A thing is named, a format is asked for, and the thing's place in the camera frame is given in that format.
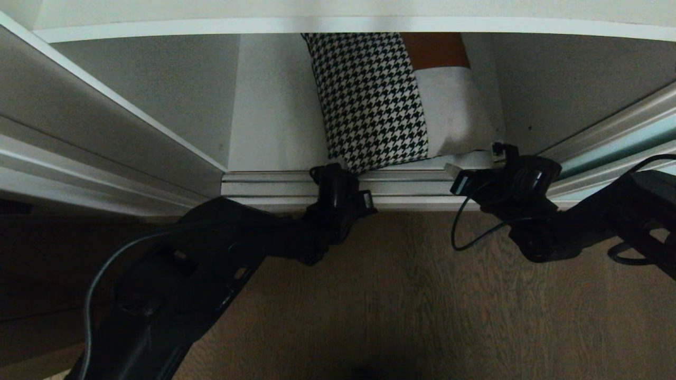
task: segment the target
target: houndstooth pillow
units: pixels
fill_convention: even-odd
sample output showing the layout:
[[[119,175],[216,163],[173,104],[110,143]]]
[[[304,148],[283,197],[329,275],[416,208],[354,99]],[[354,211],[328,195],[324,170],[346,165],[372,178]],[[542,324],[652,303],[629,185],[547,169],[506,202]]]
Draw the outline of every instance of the houndstooth pillow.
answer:
[[[399,33],[309,33],[329,158],[354,173],[427,158],[423,105]]]

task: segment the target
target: black cable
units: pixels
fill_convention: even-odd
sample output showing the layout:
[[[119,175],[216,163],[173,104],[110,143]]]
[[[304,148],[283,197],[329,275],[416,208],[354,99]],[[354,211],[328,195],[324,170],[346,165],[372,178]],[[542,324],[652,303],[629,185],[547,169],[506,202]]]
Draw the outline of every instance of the black cable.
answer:
[[[627,170],[625,174],[622,174],[623,176],[637,172],[640,168],[643,168],[645,165],[648,165],[651,162],[654,161],[659,161],[659,160],[676,160],[676,154],[657,154],[652,157],[648,157],[645,160],[639,162],[636,164],[633,168]]]
[[[486,237],[486,236],[488,236],[488,235],[490,235],[490,234],[492,234],[492,233],[494,233],[494,232],[500,230],[502,227],[504,227],[504,226],[506,226],[506,225],[508,225],[508,224],[510,224],[510,223],[514,223],[514,222],[523,222],[523,221],[526,221],[526,220],[533,220],[533,219],[536,219],[536,218],[532,218],[532,217],[527,216],[527,217],[524,217],[524,218],[515,218],[515,219],[507,220],[507,221],[505,221],[505,222],[502,222],[502,223],[500,223],[500,224],[497,224],[497,225],[494,226],[493,228],[491,228],[491,229],[489,229],[488,231],[486,231],[486,232],[482,233],[481,235],[479,235],[478,238],[476,238],[476,239],[472,240],[471,242],[469,242],[469,243],[463,245],[462,247],[458,247],[458,246],[456,245],[456,228],[458,227],[458,221],[460,220],[460,214],[462,213],[463,209],[465,208],[465,206],[467,205],[467,202],[469,202],[469,200],[471,199],[471,197],[472,197],[474,194],[478,193],[479,190],[481,190],[482,188],[484,188],[484,186],[486,186],[486,185],[483,185],[482,187],[479,187],[476,191],[474,191],[474,193],[472,193],[472,195],[469,195],[467,198],[465,198],[464,202],[462,202],[462,205],[460,206],[460,209],[458,209],[458,213],[456,214],[456,218],[455,218],[455,220],[453,221],[453,226],[451,227],[451,246],[452,246],[453,249],[456,250],[456,251],[459,251],[459,252],[460,252],[460,251],[468,250],[469,248],[473,247],[475,244],[477,244],[478,242],[480,242],[480,240],[482,240],[484,237]]]
[[[651,265],[653,264],[652,261],[648,260],[647,258],[625,258],[620,256],[620,254],[624,251],[628,251],[631,248],[633,248],[629,243],[625,243],[624,241],[622,243],[619,243],[618,245],[613,246],[608,250],[608,257],[611,258],[613,261],[618,262],[623,265]]]
[[[82,365],[80,366],[80,373],[78,374],[78,380],[85,380],[87,375],[87,370],[89,369],[89,364],[91,361],[91,351],[92,351],[92,341],[93,341],[93,328],[92,328],[92,318],[91,318],[91,302],[94,295],[94,290],[96,285],[103,277],[104,272],[108,269],[110,264],[113,263],[118,257],[120,257],[126,250],[132,246],[156,237],[162,237],[167,235],[173,235],[175,233],[186,232],[190,230],[200,230],[206,228],[214,228],[214,226],[222,224],[232,224],[237,223],[242,227],[248,227],[253,225],[260,226],[269,226],[269,227],[279,227],[282,224],[288,224],[293,222],[293,220],[236,220],[236,221],[223,221],[223,220],[207,220],[201,222],[187,222],[182,224],[176,224],[170,227],[164,227],[160,229],[154,229],[152,231],[147,231],[141,233],[136,237],[126,240],[118,246],[118,248],[113,251],[113,254],[101,265],[101,268],[96,273],[92,279],[89,287],[87,287],[87,293],[84,296],[84,354],[82,355]]]

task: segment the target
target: white fabric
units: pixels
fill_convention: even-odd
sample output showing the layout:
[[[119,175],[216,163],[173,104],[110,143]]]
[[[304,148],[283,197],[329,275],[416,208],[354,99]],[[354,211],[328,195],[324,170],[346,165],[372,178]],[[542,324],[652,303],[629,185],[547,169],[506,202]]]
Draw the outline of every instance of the white fabric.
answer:
[[[427,124],[427,157],[490,149],[495,128],[468,68],[428,68],[415,72]]]

